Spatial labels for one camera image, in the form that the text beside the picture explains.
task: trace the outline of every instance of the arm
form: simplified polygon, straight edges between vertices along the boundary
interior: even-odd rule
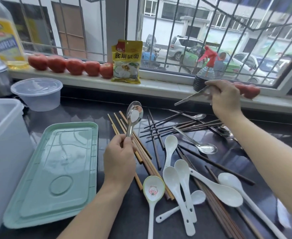
[[[224,80],[210,80],[206,84],[214,85],[211,87],[214,113],[231,130],[261,176],[292,214],[292,148],[242,114],[240,92],[234,85]]]
[[[105,179],[94,200],[64,229],[58,239],[106,239],[136,170],[133,145],[116,135],[104,153]]]

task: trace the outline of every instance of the brown door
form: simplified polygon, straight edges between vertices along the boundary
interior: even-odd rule
[[[87,59],[83,35],[84,27],[82,26],[80,7],[63,3],[60,4],[57,2],[52,2],[52,7],[55,16],[55,23],[60,36],[61,46],[63,48],[83,50],[69,51],[68,49],[63,49],[63,54],[65,56]]]

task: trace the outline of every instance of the plastic lid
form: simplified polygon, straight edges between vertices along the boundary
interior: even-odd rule
[[[45,96],[62,89],[59,80],[49,78],[33,78],[19,81],[11,86],[11,92],[18,96]]]

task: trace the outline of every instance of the yellow snack bag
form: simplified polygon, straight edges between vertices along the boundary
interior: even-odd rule
[[[117,45],[112,46],[112,81],[140,84],[138,70],[141,64],[142,51],[142,41],[118,40]]]

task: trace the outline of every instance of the window sill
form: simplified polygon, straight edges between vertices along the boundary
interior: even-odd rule
[[[72,76],[69,73],[56,74],[50,71],[28,70],[10,71],[14,79],[29,79],[36,77],[48,77],[60,80],[64,85],[96,88],[103,90],[134,93],[148,96],[159,96],[164,98],[184,99],[194,93],[191,85],[174,84],[157,80],[141,79],[141,84],[127,84],[122,82],[111,82],[102,77],[89,77],[87,75]],[[193,101],[210,103],[203,96],[192,99]],[[262,111],[272,111],[292,114],[292,96],[271,97],[259,95],[256,100],[242,98],[242,107]]]

